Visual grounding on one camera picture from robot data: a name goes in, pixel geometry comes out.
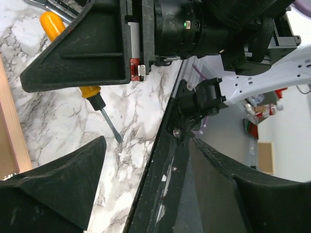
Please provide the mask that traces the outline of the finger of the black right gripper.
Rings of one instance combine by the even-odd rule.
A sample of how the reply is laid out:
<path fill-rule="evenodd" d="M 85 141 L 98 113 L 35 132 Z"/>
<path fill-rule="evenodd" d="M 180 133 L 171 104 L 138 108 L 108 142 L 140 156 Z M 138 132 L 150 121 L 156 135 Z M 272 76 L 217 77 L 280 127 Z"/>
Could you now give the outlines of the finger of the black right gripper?
<path fill-rule="evenodd" d="M 129 82 L 124 0 L 90 0 L 21 73 L 28 93 Z"/>

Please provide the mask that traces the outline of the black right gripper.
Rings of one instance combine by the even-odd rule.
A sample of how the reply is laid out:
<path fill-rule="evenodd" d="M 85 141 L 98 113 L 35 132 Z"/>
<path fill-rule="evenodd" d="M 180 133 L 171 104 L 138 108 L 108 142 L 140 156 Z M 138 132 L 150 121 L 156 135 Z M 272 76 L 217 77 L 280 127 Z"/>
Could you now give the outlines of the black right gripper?
<path fill-rule="evenodd" d="M 243 28 L 241 0 L 122 0 L 122 82 L 140 79 L 138 66 L 168 66 L 169 58 L 218 55 Z"/>

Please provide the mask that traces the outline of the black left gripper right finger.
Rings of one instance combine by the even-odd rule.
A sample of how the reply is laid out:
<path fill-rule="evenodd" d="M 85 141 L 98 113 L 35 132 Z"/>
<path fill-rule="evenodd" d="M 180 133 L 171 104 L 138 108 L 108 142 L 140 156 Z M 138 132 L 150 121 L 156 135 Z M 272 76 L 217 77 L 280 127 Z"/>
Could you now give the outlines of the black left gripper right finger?
<path fill-rule="evenodd" d="M 257 171 L 203 142 L 189 143 L 203 231 L 308 233 L 311 184 Z"/>

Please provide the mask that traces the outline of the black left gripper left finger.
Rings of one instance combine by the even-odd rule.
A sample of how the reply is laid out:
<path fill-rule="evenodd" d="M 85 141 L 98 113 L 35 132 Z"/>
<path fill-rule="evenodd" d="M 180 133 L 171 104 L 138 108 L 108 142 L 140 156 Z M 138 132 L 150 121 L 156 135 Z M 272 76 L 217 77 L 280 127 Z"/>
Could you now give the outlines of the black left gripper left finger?
<path fill-rule="evenodd" d="M 97 137 L 54 161 L 0 183 L 2 233 L 87 230 L 106 152 Z"/>

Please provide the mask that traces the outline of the pink picture frame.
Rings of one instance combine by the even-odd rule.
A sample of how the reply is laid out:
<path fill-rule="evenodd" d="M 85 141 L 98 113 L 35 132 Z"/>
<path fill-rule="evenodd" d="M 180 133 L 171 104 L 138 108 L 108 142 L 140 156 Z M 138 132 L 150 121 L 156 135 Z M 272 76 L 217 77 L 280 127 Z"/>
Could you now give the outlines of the pink picture frame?
<path fill-rule="evenodd" d="M 0 63 L 0 179 L 31 170 L 29 157 L 16 106 L 5 73 Z"/>

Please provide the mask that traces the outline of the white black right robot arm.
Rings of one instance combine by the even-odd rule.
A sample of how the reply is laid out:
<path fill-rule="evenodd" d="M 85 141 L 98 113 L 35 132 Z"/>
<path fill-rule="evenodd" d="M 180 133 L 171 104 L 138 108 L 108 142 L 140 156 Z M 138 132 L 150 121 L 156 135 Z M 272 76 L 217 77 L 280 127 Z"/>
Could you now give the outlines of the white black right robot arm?
<path fill-rule="evenodd" d="M 81 13 L 22 72 L 26 92 L 139 80 L 151 65 L 219 55 L 255 76 L 297 51 L 290 0 L 81 0 Z"/>

